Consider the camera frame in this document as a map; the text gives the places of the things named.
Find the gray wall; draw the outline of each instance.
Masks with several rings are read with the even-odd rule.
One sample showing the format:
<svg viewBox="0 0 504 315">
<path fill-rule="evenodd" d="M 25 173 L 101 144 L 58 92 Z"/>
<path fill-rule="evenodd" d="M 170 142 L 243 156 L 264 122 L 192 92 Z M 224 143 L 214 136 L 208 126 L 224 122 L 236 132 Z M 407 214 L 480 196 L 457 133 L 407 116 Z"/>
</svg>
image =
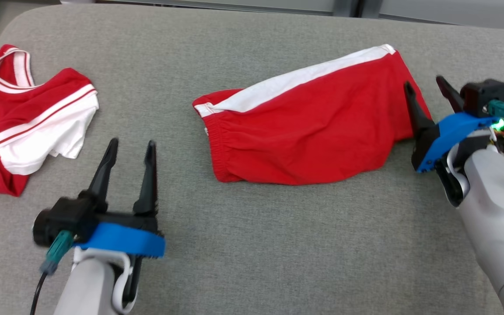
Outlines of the gray wall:
<svg viewBox="0 0 504 315">
<path fill-rule="evenodd" d="M 380 14 L 504 28 L 504 0 L 384 0 Z"/>
</svg>

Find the white sleeve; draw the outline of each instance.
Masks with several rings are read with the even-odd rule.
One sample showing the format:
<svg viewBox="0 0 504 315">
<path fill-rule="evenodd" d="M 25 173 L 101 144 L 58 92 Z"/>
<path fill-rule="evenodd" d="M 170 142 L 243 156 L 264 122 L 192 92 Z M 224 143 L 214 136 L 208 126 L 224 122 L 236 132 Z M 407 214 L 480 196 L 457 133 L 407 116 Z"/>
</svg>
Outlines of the white sleeve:
<svg viewBox="0 0 504 315">
<path fill-rule="evenodd" d="M 0 145 L 3 166 L 17 175 L 32 174 L 49 154 L 75 159 L 84 135 L 98 109 L 96 91 L 49 116 L 26 134 Z"/>
</svg>

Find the red shorts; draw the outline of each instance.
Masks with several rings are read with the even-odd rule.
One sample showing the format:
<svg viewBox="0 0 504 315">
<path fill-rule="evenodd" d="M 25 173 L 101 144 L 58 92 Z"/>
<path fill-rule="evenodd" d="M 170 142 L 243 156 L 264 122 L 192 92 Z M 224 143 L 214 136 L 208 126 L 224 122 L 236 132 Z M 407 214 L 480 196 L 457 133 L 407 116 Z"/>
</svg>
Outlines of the red shorts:
<svg viewBox="0 0 504 315">
<path fill-rule="evenodd" d="M 329 183 L 382 167 L 392 145 L 413 136 L 406 81 L 430 116 L 389 45 L 204 95 L 192 105 L 206 124 L 219 181 Z"/>
</svg>

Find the red jersey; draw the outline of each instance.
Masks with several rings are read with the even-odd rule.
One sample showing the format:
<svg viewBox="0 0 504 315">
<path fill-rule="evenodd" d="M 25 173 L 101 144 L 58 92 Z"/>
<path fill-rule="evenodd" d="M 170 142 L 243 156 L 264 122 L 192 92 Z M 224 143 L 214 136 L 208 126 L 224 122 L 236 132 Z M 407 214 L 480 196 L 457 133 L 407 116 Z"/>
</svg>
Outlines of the red jersey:
<svg viewBox="0 0 504 315">
<path fill-rule="evenodd" d="M 74 159 L 98 109 L 90 80 L 71 68 L 36 86 L 30 54 L 0 49 L 0 193 L 19 196 L 46 156 Z"/>
</svg>

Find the robotic arm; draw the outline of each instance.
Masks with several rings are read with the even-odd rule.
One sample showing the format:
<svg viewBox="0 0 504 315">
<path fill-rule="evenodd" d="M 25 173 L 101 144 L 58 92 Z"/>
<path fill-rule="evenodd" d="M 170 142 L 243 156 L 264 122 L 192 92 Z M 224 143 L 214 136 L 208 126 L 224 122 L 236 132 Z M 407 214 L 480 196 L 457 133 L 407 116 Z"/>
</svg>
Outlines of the robotic arm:
<svg viewBox="0 0 504 315">
<path fill-rule="evenodd" d="M 73 267 L 54 315 L 124 315 L 136 297 L 144 258 L 162 257 L 165 240 L 157 224 L 157 167 L 154 142 L 145 155 L 145 173 L 133 213 L 110 213 L 106 192 L 116 163 L 112 139 L 87 190 L 76 199 L 62 197 L 34 221 L 34 242 L 50 247 L 32 304 L 34 315 L 42 282 L 74 247 Z"/>
<path fill-rule="evenodd" d="M 469 83 L 460 94 L 441 76 L 437 83 L 455 112 L 438 124 L 404 86 L 416 138 L 412 164 L 420 173 L 436 170 L 504 308 L 504 83 Z"/>
</svg>

